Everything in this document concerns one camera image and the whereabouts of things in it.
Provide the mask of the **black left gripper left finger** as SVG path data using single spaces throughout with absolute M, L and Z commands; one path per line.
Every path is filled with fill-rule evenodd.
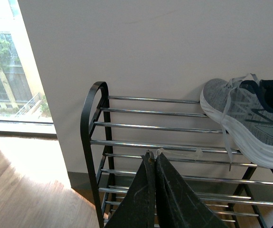
M 155 224 L 155 159 L 153 152 L 142 156 L 129 190 L 106 228 L 153 228 Z

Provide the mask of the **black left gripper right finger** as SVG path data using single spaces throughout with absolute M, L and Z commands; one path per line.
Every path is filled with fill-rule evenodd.
M 226 228 L 161 153 L 156 158 L 156 207 L 161 228 Z

